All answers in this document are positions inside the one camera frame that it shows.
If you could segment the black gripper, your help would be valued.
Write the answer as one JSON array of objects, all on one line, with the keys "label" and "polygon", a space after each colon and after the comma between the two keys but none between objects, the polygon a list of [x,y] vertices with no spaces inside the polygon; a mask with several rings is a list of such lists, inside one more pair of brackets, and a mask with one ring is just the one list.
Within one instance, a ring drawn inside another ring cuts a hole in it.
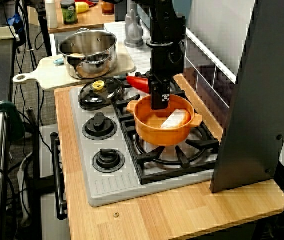
[{"label": "black gripper", "polygon": [[184,71],[185,50],[183,46],[157,47],[151,49],[149,90],[151,109],[164,110],[170,100],[170,80]]}]

